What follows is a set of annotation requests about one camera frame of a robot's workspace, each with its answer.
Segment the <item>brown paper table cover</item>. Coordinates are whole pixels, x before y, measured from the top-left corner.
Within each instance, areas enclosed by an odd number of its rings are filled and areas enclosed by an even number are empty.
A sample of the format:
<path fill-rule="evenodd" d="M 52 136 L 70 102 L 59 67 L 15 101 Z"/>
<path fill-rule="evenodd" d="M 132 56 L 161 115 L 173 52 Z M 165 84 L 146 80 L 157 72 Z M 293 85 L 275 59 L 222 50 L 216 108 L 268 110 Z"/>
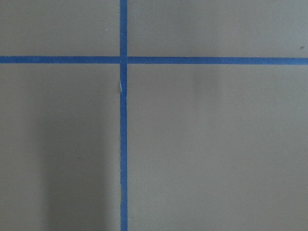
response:
<path fill-rule="evenodd" d="M 127 0 L 129 56 L 308 58 L 305 0 Z M 0 56 L 120 56 L 120 0 L 3 0 Z M 0 228 L 120 231 L 120 64 L 0 63 Z M 128 231 L 305 231 L 308 65 L 128 64 Z"/>

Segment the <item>blue tape line lengthwise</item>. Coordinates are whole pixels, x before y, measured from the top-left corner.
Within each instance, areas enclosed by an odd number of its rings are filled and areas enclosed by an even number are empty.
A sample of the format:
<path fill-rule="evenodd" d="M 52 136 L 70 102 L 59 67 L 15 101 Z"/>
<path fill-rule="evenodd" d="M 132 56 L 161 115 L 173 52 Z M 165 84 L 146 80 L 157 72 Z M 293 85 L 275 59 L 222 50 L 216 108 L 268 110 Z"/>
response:
<path fill-rule="evenodd" d="M 120 186 L 121 231 L 128 230 L 128 166 L 127 166 L 127 1 L 120 1 Z"/>

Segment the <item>blue tape line crosswise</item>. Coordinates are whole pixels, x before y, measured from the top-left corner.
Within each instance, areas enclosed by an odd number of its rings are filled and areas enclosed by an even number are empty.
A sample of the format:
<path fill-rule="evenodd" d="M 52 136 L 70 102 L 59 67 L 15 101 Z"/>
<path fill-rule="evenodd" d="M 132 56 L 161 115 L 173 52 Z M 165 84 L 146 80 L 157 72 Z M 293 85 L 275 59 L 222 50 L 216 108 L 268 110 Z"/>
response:
<path fill-rule="evenodd" d="M 1 56 L 2 64 L 257 64 L 307 65 L 307 58 L 274 57 L 145 57 L 129 56 Z"/>

